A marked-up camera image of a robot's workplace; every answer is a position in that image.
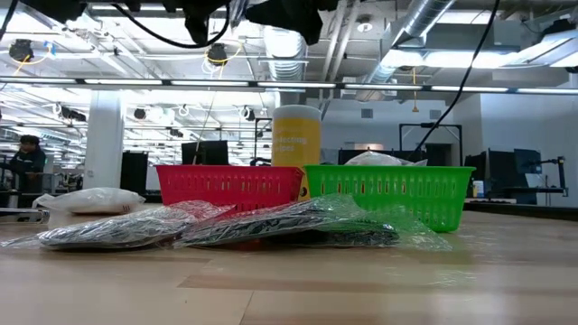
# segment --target black cable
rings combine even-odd
[[[180,47],[183,49],[202,49],[204,47],[207,47],[209,45],[212,45],[212,44],[218,42],[220,40],[220,38],[223,37],[223,35],[227,32],[228,23],[229,23],[229,19],[230,19],[230,6],[229,6],[229,4],[226,4],[225,8],[227,9],[227,17],[225,17],[225,25],[223,26],[223,29],[217,35],[215,35],[215,37],[210,39],[206,44],[184,44],[181,42],[175,42],[175,41],[169,40],[168,38],[163,37],[163,36],[157,34],[156,32],[151,31],[150,29],[148,29],[148,27],[139,23],[128,11],[123,9],[120,5],[112,4],[112,6],[114,6],[118,10],[118,12],[121,13],[124,17],[128,18],[136,26],[138,26],[143,31],[149,33],[154,38],[156,38],[160,41],[163,41],[167,44],[170,44],[172,46]]]
[[[416,153],[418,153],[419,151],[422,150],[422,146],[427,141],[427,138],[429,138],[430,135],[432,134],[432,132],[437,127],[440,126],[440,123],[445,119],[446,116],[448,116],[448,114],[450,114],[450,112],[453,110],[453,107],[455,107],[455,105],[458,103],[458,100],[460,100],[461,93],[463,92],[463,87],[465,86],[466,82],[468,81],[468,77],[470,76],[471,69],[473,68],[473,64],[474,64],[476,58],[478,57],[478,54],[480,54],[481,48],[484,46],[484,42],[486,41],[486,38],[488,37],[489,30],[491,29],[491,26],[494,24],[494,19],[496,18],[496,13],[498,12],[498,7],[499,7],[499,0],[496,0],[496,2],[494,3],[494,7],[491,10],[491,15],[489,16],[488,24],[486,24],[486,29],[484,30],[484,34],[481,36],[480,43],[478,44],[476,51],[473,53],[473,57],[471,59],[471,65],[466,70],[466,73],[463,76],[463,80],[461,81],[461,84],[460,84],[460,89],[458,90],[457,95],[453,99],[452,104],[448,107],[448,109],[445,110],[445,112],[443,112],[442,116],[440,116],[440,118],[432,125],[430,130],[424,136],[424,139],[422,139],[422,142],[420,142],[419,145],[415,148],[415,150],[409,155],[409,157],[407,157],[408,161],[411,161],[412,156],[414,156]]]

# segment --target wooden table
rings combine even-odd
[[[84,221],[53,215],[51,227]],[[42,230],[0,226],[0,239]],[[0,248],[6,325],[578,324],[578,224],[465,212],[450,253]]]

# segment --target computer monitor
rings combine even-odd
[[[197,143],[182,144],[182,164],[228,165],[227,141],[202,141],[197,152]]]
[[[516,156],[516,170],[522,174],[541,174],[542,155],[536,150],[514,149]]]

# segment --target yellow container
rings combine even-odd
[[[321,159],[322,113],[315,107],[287,105],[273,111],[274,166],[300,167]],[[309,199],[307,178],[303,177],[302,199]]]

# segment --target ceiling duct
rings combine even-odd
[[[303,80],[305,42],[301,34],[267,26],[264,29],[264,42],[267,58],[271,59],[268,64],[272,80]],[[299,101],[299,94],[281,95],[281,105],[296,104]]]
[[[453,5],[455,0],[414,0],[407,9],[407,15],[402,19],[389,24],[386,29],[388,48],[410,41],[418,40],[417,46],[425,44],[426,34],[434,27],[435,23]],[[382,61],[376,66],[366,79],[365,83],[386,83],[396,71],[397,67],[389,67]],[[375,90],[361,90],[356,96],[357,100],[369,99],[383,100],[385,95],[375,96]]]

